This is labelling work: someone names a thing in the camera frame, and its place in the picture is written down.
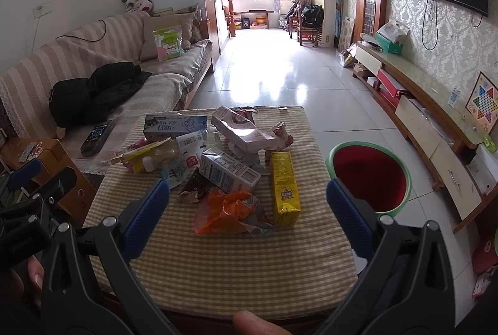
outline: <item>blue gripper pad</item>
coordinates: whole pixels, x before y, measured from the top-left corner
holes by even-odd
[[[13,192],[28,184],[31,179],[41,172],[41,167],[41,161],[38,158],[33,158],[17,171],[11,173],[11,180],[8,183],[8,189]]]
[[[121,233],[119,248],[126,262],[140,256],[168,203],[168,183],[158,179],[142,199],[131,202],[121,213],[121,223],[126,227]]]
[[[340,180],[332,179],[327,185],[327,203],[336,216],[351,248],[360,258],[370,261],[375,254],[373,241],[374,233],[370,225],[363,218],[354,205],[353,195],[342,185]]]

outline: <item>drawer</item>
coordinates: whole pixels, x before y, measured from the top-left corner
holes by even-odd
[[[396,108],[396,116],[412,133],[425,155],[430,158],[443,138],[432,127],[427,117],[406,96],[401,97]]]
[[[375,76],[377,76],[377,71],[382,68],[382,63],[377,60],[374,56],[368,54],[359,45],[356,47],[356,57],[359,62],[361,62],[365,67],[367,67]]]
[[[446,141],[441,141],[431,157],[462,220],[481,202],[479,190]]]

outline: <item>wooden chair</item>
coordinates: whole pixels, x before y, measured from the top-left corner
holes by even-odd
[[[303,45],[303,35],[307,35],[307,41],[310,41],[313,44],[313,47],[318,46],[318,30],[305,28],[302,26],[303,20],[301,17],[301,6],[297,6],[297,41],[302,46]]]
[[[287,18],[287,23],[289,25],[289,36],[292,39],[292,32],[297,31],[297,15],[296,12]]]

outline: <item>screw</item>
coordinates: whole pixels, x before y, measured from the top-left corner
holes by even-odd
[[[427,228],[432,231],[437,231],[439,229],[439,224],[436,223],[434,220],[429,220],[427,222]]]
[[[116,222],[116,217],[113,216],[106,217],[103,220],[104,226],[106,227],[112,227],[114,224],[116,224]]]
[[[67,230],[69,230],[69,224],[64,222],[62,223],[60,226],[59,226],[59,231],[60,232],[66,232]]]
[[[382,215],[380,216],[380,222],[386,226],[390,226],[394,223],[394,218],[388,215]]]

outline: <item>green box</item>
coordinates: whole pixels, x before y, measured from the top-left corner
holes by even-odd
[[[375,40],[377,40],[379,45],[388,53],[401,54],[403,51],[402,44],[393,43],[389,39],[386,39],[379,32],[375,33]]]

